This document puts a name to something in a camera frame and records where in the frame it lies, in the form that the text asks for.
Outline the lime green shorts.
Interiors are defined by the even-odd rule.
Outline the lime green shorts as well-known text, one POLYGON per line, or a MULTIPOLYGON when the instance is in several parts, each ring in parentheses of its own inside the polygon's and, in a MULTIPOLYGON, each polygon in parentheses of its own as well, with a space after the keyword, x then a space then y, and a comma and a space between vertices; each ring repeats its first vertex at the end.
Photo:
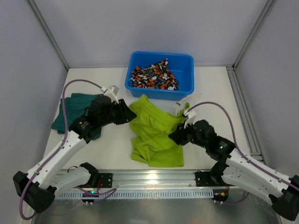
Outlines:
POLYGON ((183 111, 190 106, 182 101, 184 107, 177 115, 164 112, 156 107, 145 95, 129 105, 136 118, 130 129, 136 135, 131 139, 133 151, 131 159, 154 168, 180 168, 184 166, 183 147, 168 137, 178 124, 184 122, 183 111))

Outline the dark green shorts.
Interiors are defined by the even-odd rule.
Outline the dark green shorts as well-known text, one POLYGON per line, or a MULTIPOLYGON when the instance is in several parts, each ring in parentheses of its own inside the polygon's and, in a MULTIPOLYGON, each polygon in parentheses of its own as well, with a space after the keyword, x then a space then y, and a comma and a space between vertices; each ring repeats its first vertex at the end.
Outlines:
MULTIPOLYGON (((96 98, 96 96, 97 95, 72 93, 70 97, 64 99, 68 128, 76 118, 85 113, 85 108, 91 105, 91 102, 96 98)), ((52 123, 51 129, 56 130, 58 134, 65 133, 62 99, 60 100, 58 116, 52 123)))

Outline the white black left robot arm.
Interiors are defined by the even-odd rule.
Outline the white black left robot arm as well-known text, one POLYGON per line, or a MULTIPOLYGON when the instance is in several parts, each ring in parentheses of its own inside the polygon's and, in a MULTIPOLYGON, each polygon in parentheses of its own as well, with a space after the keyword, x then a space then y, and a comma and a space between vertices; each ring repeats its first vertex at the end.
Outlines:
POLYGON ((60 194, 77 186, 92 186, 96 183, 98 170, 89 163, 80 164, 75 170, 60 177, 57 173, 92 139, 109 124, 122 125, 136 118, 123 99, 112 100, 97 95, 84 114, 68 126, 61 143, 45 158, 27 172, 18 171, 13 176, 17 195, 21 198, 19 208, 26 202, 35 213, 47 210, 60 194))

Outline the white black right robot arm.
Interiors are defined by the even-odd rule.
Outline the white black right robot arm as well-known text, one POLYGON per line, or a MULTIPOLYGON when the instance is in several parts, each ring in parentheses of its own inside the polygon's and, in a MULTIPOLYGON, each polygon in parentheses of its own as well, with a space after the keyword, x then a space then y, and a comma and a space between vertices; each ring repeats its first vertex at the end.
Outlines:
POLYGON ((215 184, 237 186, 266 201, 283 218, 296 220, 299 214, 298 175, 289 177, 239 152, 235 143, 219 136, 205 120, 179 124, 169 138, 178 145, 192 143, 204 148, 216 161, 210 170, 215 184))

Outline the orange black patterned shorts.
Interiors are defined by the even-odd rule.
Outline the orange black patterned shorts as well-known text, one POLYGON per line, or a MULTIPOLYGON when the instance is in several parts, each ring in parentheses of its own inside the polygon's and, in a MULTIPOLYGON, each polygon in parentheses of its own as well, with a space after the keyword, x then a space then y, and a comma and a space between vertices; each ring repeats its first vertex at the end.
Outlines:
POLYGON ((177 91, 179 81, 168 68, 168 59, 141 68, 136 66, 129 76, 130 83, 135 88, 148 88, 177 91))

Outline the right controller board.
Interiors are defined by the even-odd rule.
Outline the right controller board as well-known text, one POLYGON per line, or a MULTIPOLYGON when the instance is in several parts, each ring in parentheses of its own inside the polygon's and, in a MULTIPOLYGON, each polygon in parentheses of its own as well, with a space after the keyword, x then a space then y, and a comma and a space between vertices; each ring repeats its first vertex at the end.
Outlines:
POLYGON ((213 203, 223 204, 228 199, 228 190, 215 190, 213 191, 212 201, 213 203))

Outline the controller board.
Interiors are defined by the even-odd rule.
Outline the controller board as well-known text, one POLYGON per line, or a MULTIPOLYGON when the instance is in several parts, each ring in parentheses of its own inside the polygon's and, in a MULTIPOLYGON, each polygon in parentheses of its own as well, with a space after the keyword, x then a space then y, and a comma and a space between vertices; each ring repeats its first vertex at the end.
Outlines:
POLYGON ((223 204, 228 199, 228 190, 215 190, 213 191, 212 201, 213 203, 223 204))
POLYGON ((93 205, 94 202, 99 199, 97 191, 87 191, 82 194, 81 200, 85 205, 93 205))

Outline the blue plastic bin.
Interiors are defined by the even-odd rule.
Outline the blue plastic bin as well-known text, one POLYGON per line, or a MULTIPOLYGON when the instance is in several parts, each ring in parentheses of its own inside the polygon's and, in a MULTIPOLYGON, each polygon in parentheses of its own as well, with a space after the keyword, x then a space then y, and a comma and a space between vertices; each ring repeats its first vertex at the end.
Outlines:
POLYGON ((144 94, 148 98, 179 101, 194 91, 194 59, 191 55, 186 54, 135 51, 129 61, 125 87, 136 98, 144 94), (133 86, 130 77, 136 66, 143 69, 163 59, 168 59, 168 68, 178 80, 177 90, 146 89, 133 86))

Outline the left controller board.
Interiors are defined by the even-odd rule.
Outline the left controller board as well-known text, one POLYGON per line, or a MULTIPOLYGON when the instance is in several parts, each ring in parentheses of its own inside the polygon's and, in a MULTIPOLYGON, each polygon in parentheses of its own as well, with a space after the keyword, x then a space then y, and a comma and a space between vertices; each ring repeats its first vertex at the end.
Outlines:
POLYGON ((94 202, 99 199, 97 191, 87 191, 82 194, 81 200, 85 205, 93 205, 94 202))

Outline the aluminium mounting rail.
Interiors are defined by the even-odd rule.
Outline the aluminium mounting rail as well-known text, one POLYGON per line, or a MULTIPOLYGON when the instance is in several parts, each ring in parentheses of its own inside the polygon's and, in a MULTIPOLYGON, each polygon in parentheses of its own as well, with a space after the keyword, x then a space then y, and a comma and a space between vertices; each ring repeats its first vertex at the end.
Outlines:
POLYGON ((112 173, 112 188, 153 189, 196 187, 195 172, 183 169, 153 170, 109 170, 100 169, 99 173, 112 173))

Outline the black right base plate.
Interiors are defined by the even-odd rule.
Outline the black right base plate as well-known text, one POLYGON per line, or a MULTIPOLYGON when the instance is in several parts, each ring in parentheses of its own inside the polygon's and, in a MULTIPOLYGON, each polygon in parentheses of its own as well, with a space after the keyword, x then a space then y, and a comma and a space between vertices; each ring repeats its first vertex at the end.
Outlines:
POLYGON ((195 174, 195 182, 197 187, 223 186, 223 181, 213 178, 210 170, 209 171, 198 170, 194 174, 195 174))

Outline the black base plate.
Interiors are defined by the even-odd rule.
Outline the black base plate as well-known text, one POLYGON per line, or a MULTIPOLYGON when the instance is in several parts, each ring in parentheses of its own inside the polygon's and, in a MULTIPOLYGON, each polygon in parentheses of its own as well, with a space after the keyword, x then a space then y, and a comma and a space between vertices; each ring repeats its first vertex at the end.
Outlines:
POLYGON ((209 171, 198 170, 194 174, 195 174, 195 182, 197 187, 223 186, 223 181, 213 178, 210 170, 209 171))
POLYGON ((98 173, 97 188, 112 188, 112 182, 112 173, 98 173))

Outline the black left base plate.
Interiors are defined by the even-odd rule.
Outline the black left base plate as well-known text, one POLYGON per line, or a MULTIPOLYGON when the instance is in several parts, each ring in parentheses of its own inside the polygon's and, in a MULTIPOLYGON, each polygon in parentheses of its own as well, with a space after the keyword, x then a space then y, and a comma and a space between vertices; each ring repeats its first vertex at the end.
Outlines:
POLYGON ((112 188, 112 182, 112 173, 98 173, 97 188, 112 188))

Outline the right side aluminium rail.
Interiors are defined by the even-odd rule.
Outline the right side aluminium rail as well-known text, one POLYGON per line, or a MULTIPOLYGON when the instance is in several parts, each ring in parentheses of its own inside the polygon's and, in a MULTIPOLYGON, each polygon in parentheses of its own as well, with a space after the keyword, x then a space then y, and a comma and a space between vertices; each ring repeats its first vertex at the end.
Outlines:
POLYGON ((228 78, 232 87, 233 95, 236 101, 237 109, 246 136, 246 141, 249 146, 250 155, 260 162, 264 162, 261 145, 255 131, 252 118, 249 114, 249 109, 245 101, 245 96, 241 89, 240 82, 232 66, 226 67, 228 78))

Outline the left aluminium frame post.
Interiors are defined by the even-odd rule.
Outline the left aluminium frame post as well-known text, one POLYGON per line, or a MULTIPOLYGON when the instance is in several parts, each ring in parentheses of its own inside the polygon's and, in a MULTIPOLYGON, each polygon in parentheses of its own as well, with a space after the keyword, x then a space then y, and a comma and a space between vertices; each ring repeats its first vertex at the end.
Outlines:
POLYGON ((37 21, 39 22, 42 30, 44 31, 47 39, 49 40, 49 42, 51 43, 54 51, 56 52, 57 56, 59 57, 61 63, 64 65, 65 69, 68 71, 70 69, 65 56, 63 55, 61 48, 59 47, 54 35, 52 34, 46 20, 44 19, 38 5, 36 4, 36 2, 34 0, 27 0, 26 1, 28 6, 30 7, 30 9, 32 10, 33 14, 35 15, 37 21))

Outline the aluminium frame post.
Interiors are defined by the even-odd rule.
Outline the aluminium frame post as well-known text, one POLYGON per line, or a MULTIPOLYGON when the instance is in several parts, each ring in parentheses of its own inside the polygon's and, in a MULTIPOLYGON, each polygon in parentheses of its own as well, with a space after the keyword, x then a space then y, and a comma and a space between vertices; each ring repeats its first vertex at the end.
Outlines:
POLYGON ((34 0, 27 0, 26 1, 28 6, 30 7, 30 9, 32 10, 33 14, 35 15, 37 21, 39 22, 42 30, 44 31, 47 39, 49 40, 49 42, 51 43, 54 51, 56 52, 57 56, 59 57, 61 63, 64 65, 65 69, 68 71, 70 69, 65 56, 63 55, 61 48, 59 47, 54 35, 52 34, 46 20, 44 19, 38 5, 36 4, 36 2, 34 0))
POLYGON ((265 5, 263 6, 260 14, 258 15, 253 27, 251 28, 247 38, 245 39, 245 42, 243 46, 241 47, 241 50, 239 54, 236 57, 236 60, 234 64, 232 65, 232 68, 235 70, 238 65, 240 64, 241 60, 245 56, 246 52, 248 51, 249 47, 253 43, 255 37, 257 36, 258 32, 260 31, 262 25, 264 24, 266 18, 268 17, 269 13, 271 12, 272 8, 274 7, 276 0, 267 0, 265 5))

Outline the right aluminium frame post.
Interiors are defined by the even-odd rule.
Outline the right aluminium frame post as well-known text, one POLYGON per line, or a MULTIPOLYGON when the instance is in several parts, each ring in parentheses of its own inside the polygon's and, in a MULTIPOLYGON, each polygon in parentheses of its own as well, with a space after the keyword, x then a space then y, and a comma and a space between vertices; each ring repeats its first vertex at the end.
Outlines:
POLYGON ((243 46, 241 47, 241 50, 239 54, 236 57, 236 60, 234 64, 232 65, 232 68, 235 70, 238 65, 240 64, 241 60, 245 56, 246 52, 248 51, 249 47, 253 43, 255 37, 257 36, 258 32, 260 31, 262 25, 264 24, 266 18, 268 17, 269 13, 271 12, 272 8, 274 7, 276 0, 267 0, 265 5, 263 6, 260 14, 258 15, 253 27, 251 28, 247 38, 245 39, 245 42, 243 46))

